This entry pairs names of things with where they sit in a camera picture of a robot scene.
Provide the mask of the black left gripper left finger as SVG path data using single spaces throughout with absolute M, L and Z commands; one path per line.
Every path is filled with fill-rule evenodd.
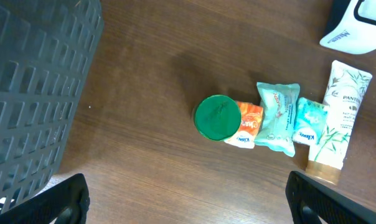
M 83 174 L 75 174 L 0 215 L 0 223 L 85 224 L 90 206 Z

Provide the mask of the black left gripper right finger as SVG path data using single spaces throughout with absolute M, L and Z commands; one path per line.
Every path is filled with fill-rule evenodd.
M 376 223 L 376 212 L 298 171 L 289 173 L 285 194 L 294 223 Z

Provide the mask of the small teal tissue pack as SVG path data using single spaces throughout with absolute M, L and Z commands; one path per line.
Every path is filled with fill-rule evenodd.
M 329 106 L 301 97 L 297 102 L 293 141 L 315 146 L 326 125 Z

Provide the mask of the teal wet wipes pack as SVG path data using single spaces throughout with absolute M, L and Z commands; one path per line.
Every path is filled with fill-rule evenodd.
M 294 119 L 300 85 L 258 82 L 256 87 L 261 98 L 263 120 L 255 138 L 255 144 L 293 157 L 295 155 Z

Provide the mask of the orange tissue pack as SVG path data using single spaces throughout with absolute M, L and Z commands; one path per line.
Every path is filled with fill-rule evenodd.
M 236 103 L 241 112 L 240 127 L 232 137 L 224 142 L 239 148 L 253 149 L 263 120 L 263 108 L 247 102 L 236 101 Z

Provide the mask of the white Pantene tube gold cap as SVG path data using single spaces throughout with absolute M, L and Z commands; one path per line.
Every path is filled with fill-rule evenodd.
M 351 133 L 372 74 L 333 61 L 323 104 L 329 107 L 319 142 L 309 148 L 306 173 L 336 185 Z

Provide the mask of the green lidded jar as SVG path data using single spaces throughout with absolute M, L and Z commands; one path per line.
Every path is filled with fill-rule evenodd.
M 211 141 L 224 141 L 239 129 L 242 114 L 237 103 L 226 95 L 203 99 L 192 111 L 197 131 Z

